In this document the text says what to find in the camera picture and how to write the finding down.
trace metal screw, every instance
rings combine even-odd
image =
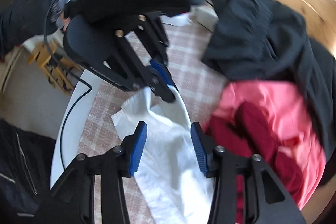
[[[140,89],[140,85],[138,83],[134,83],[133,88],[134,88],[134,90],[138,90],[138,89]]]
[[[76,160],[84,160],[85,159],[85,154],[78,154],[76,156]]]
[[[161,41],[161,40],[159,40],[159,42],[160,42],[162,45],[164,45],[165,47],[168,47],[168,46],[169,46],[169,43],[168,43],[168,42],[163,42],[163,41]]]
[[[156,85],[159,83],[158,78],[155,77],[155,76],[153,77],[152,81],[153,81],[153,83],[156,84]]]
[[[113,152],[119,154],[119,153],[121,153],[123,151],[123,148],[118,145],[118,146],[113,147],[112,150],[113,150]]]
[[[259,154],[253,154],[252,159],[255,161],[261,161],[261,156]]]
[[[215,147],[216,151],[219,152],[219,153],[223,153],[225,151],[225,148],[221,145],[217,145]]]
[[[117,37],[123,37],[124,36],[124,31],[123,30],[116,30],[115,31],[115,35]]]

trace white cloth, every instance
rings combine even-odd
[[[191,122],[177,90],[176,101],[151,108],[149,87],[128,99],[112,116],[120,139],[133,134],[139,121],[147,123],[147,140],[135,180],[157,224],[206,224],[213,179],[201,173],[192,140]]]

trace zipper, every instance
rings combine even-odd
[[[28,213],[17,213],[17,215],[20,217],[34,217],[34,215]]]
[[[26,171],[24,170],[25,175],[26,175],[27,179],[29,179],[30,182],[31,182],[31,183],[28,183],[28,184],[29,184],[31,190],[33,191],[33,194],[34,194],[34,195],[37,195],[37,190],[36,190],[36,187],[35,187],[35,184],[34,184],[32,175],[31,175],[31,173],[30,173],[30,171],[29,171],[29,169],[28,169],[28,164],[27,164],[27,161],[26,161],[26,156],[25,156],[25,154],[23,153],[23,150],[22,150],[22,148],[21,148],[21,145],[20,145],[20,139],[19,139],[19,134],[18,134],[17,132],[16,132],[16,138],[17,138],[17,144],[18,144],[18,146],[19,146],[19,151],[20,151],[20,153],[21,153],[21,155],[22,155],[23,162],[24,162],[24,164],[25,164],[25,166],[26,166],[26,169],[27,169],[27,172],[28,172],[28,175],[27,175]]]
[[[8,176],[6,176],[6,175],[4,175],[4,174],[2,174],[2,173],[0,173],[0,177],[2,177],[3,179],[8,180],[8,181],[10,181],[11,183],[14,183],[14,184],[15,184],[15,180],[11,179],[10,177],[8,177]]]

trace clothing pile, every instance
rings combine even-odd
[[[305,19],[277,1],[213,4],[219,21],[202,62],[230,83],[203,130],[236,155],[260,154],[302,209],[335,174],[336,61],[308,37]],[[135,179],[155,222],[205,223],[213,184],[199,176],[186,107],[171,89],[175,103],[151,107],[146,88],[112,120],[121,139],[139,121],[148,124]],[[243,221],[243,187],[238,176],[237,223]]]
[[[260,154],[302,209],[336,171],[335,59],[275,0],[213,4],[219,21],[202,62],[231,83],[203,128],[236,155]]]

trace patterned rug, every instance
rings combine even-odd
[[[211,32],[197,22],[185,27],[164,27],[170,41],[167,49],[168,69],[185,102],[190,120],[203,124],[218,107],[226,83],[223,75],[209,69],[200,61]],[[137,36],[131,33],[128,40],[142,62],[149,64],[150,57]],[[120,145],[111,115],[118,112],[123,102],[133,94],[134,92],[118,90],[105,81],[101,84],[85,124],[79,153],[95,156]],[[154,223],[134,178],[123,181],[130,222]],[[99,176],[96,177],[94,198],[95,223],[101,223]]]

